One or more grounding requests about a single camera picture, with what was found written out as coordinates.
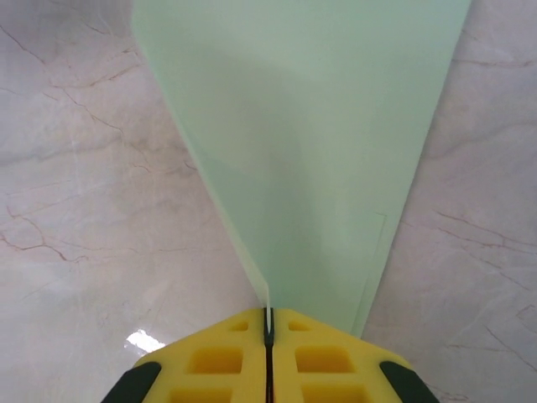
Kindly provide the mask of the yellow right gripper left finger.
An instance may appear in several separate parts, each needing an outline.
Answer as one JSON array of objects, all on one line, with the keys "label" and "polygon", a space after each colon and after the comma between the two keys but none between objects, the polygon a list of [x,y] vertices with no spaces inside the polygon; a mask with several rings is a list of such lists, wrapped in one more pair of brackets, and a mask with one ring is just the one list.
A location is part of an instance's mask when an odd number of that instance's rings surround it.
[{"label": "yellow right gripper left finger", "polygon": [[145,354],[104,402],[265,402],[267,310],[249,309]]}]

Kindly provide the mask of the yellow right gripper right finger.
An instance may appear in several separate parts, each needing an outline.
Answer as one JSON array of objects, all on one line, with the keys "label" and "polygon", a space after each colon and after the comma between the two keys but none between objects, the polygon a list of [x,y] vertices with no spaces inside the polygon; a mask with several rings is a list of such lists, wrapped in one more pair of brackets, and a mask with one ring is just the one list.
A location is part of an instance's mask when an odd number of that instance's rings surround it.
[{"label": "yellow right gripper right finger", "polygon": [[437,402],[409,362],[290,309],[273,313],[274,402]]}]

